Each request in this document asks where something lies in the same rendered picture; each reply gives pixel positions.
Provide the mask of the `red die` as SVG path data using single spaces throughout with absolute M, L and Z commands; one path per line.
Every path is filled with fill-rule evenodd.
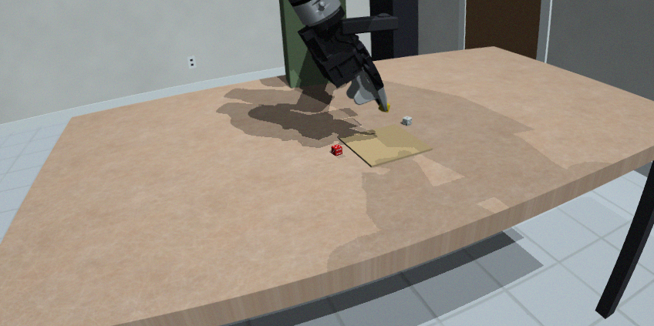
M 342 154 L 342 147 L 339 144 L 332 146 L 332 154 L 335 156 Z

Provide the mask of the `beige flat mat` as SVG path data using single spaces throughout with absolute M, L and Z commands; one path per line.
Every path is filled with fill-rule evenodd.
M 370 167 L 433 150 L 396 124 L 339 137 Z

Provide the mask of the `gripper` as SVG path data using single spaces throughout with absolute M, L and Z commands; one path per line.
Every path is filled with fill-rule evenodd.
M 336 88 L 352 81 L 346 91 L 350 99 L 354 99 L 357 105 L 375 100 L 387 111 L 383 81 L 366 47 L 359 41 L 358 35 L 340 34 L 338 21 L 344 15 L 340 6 L 331 18 L 310 27 L 306 25 L 298 34 L 311 50 L 312 58 L 324 78 L 335 84 Z

